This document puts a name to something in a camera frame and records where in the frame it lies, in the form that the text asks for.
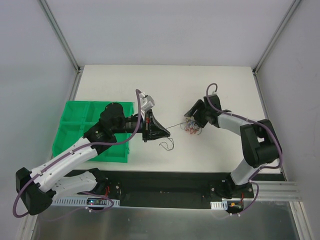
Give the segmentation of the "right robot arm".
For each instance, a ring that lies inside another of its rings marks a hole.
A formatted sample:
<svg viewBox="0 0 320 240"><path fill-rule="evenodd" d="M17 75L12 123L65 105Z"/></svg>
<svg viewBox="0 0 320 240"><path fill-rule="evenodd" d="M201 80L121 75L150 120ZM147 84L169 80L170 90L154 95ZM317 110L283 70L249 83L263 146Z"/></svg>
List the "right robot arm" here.
<svg viewBox="0 0 320 240"><path fill-rule="evenodd" d="M260 169L280 158L282 149L272 123L268 119L255 121L222 110L216 94L197 100L184 116L193 119L200 128L211 124L240 136L243 160L215 188L215 194L221 198L237 197Z"/></svg>

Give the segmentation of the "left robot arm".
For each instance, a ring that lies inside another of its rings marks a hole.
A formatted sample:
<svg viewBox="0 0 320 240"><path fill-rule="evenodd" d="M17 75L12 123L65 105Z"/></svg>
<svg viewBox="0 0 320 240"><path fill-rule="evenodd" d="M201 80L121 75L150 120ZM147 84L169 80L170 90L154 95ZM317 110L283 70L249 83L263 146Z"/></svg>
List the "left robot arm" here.
<svg viewBox="0 0 320 240"><path fill-rule="evenodd" d="M67 150L32 170L23 167L15 173L17 197L12 207L13 215L16 218L24 217L17 213L19 200L26 207L26 213L34 216L45 211L54 201L72 194L106 197L109 183L98 168L75 176L67 174L109 148L130 141L129 138L117 141L117 134L129 134L131 138L141 134L144 142L171 135L155 119L151 109L146 111L146 117L142 117L140 113L126 117L120 103L108 104L101 112L98 122Z"/></svg>

